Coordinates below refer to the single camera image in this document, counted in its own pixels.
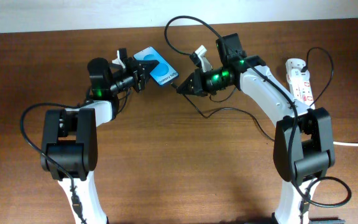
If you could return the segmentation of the white USB charger plug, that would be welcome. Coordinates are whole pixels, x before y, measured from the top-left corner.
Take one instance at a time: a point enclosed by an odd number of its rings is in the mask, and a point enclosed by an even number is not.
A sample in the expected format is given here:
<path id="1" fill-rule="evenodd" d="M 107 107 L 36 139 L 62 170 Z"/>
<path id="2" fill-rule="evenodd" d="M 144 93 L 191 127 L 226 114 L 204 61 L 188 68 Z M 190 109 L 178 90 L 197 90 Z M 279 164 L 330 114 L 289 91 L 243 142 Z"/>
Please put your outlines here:
<path id="1" fill-rule="evenodd" d="M 308 70 L 302 72 L 299 68 L 290 68 L 287 70 L 287 82 L 292 85 L 294 83 L 303 81 L 308 82 L 310 80 L 310 73 Z"/>

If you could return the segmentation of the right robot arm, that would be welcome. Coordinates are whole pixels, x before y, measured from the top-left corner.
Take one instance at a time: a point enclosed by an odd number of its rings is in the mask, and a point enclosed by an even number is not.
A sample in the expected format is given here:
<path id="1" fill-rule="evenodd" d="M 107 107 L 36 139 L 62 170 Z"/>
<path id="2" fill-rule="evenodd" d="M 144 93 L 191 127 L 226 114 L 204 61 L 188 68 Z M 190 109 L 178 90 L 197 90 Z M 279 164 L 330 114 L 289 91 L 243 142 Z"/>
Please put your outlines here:
<path id="1" fill-rule="evenodd" d="M 310 205 L 328 207 L 315 202 L 313 194 L 335 163 L 328 111 L 313 108 L 283 87 L 258 55 L 246 54 L 237 34 L 219 37 L 216 47 L 222 66 L 214 69 L 200 46 L 189 55 L 197 68 L 177 93 L 206 96 L 234 86 L 251 97 L 275 126 L 273 162 L 282 179 L 278 207 L 259 223 L 311 223 Z"/>

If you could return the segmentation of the white power strip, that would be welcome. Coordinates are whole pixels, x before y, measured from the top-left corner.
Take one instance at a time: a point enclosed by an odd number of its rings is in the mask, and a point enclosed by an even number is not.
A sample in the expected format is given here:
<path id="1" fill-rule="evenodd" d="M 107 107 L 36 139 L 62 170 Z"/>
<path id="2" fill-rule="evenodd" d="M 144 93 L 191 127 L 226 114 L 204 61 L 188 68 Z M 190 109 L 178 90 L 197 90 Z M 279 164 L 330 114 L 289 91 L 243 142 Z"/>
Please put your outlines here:
<path id="1" fill-rule="evenodd" d="M 285 67 L 286 71 L 290 68 L 299 68 L 302 69 L 306 66 L 306 62 L 300 58 L 290 58 L 286 61 Z M 315 109 L 313 105 L 314 98 L 311 90 L 310 81 L 308 82 L 297 82 L 292 85 L 289 84 L 291 94 L 302 103 L 308 105 L 310 108 Z"/>

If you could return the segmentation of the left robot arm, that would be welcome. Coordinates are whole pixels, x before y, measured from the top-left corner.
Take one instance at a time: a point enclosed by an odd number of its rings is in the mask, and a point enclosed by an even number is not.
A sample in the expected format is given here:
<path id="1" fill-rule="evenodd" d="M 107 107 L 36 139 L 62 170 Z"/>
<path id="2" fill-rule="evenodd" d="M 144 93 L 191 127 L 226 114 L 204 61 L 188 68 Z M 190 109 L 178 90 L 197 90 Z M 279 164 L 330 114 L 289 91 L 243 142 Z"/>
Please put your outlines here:
<path id="1" fill-rule="evenodd" d="M 42 167 L 64 190 L 75 223 L 108 223 L 99 202 L 94 170 L 98 161 L 98 126 L 116 118 L 124 105 L 120 93 L 140 92 L 157 68 L 155 58 L 136 59 L 126 49 L 112 61 L 97 57 L 87 64 L 90 89 L 82 105 L 58 106 L 45 114 Z"/>

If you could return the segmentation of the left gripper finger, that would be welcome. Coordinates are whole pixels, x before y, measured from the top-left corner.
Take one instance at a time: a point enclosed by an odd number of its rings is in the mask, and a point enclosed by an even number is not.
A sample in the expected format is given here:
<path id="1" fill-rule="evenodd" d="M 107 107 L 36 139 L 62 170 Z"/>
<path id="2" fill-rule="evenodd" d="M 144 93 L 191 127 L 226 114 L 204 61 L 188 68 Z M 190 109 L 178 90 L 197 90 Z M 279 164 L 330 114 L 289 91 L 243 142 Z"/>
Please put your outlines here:
<path id="1" fill-rule="evenodd" d="M 134 90 L 139 93 L 140 91 L 145 90 L 146 81 L 144 78 L 140 78 L 136 81 L 134 85 Z"/>
<path id="2" fill-rule="evenodd" d="M 159 63 L 158 60 L 135 60 L 135 74 L 148 77 Z"/>

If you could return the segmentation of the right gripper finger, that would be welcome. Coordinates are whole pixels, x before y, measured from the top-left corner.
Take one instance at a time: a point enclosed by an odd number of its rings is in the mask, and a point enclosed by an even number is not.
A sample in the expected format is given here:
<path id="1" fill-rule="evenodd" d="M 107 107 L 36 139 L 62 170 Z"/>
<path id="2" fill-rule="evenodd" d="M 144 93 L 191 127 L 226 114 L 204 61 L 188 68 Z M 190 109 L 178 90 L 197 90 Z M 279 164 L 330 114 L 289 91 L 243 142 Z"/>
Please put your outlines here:
<path id="1" fill-rule="evenodd" d="M 195 88 L 191 87 L 184 87 L 184 88 L 177 88 L 176 89 L 178 94 L 181 95 L 193 95 L 193 96 L 207 96 L 207 93 L 203 91 L 202 88 Z"/>
<path id="2" fill-rule="evenodd" d="M 202 82 L 201 82 L 201 70 L 195 70 L 193 73 L 189 75 L 189 77 L 178 87 L 184 88 L 184 87 L 195 87 L 195 88 L 202 88 Z"/>

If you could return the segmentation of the blue Galaxy smartphone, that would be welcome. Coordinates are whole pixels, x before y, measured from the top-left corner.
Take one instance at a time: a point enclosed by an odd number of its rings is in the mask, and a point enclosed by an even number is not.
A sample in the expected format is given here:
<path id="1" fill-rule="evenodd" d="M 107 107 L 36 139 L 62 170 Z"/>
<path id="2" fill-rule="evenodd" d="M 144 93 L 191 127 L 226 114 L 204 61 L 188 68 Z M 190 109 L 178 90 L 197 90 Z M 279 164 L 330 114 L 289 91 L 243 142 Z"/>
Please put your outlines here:
<path id="1" fill-rule="evenodd" d="M 159 64 L 151 71 L 150 76 L 160 86 L 168 85 L 179 77 L 179 73 L 153 48 L 147 47 L 134 54 L 136 60 L 157 60 Z"/>

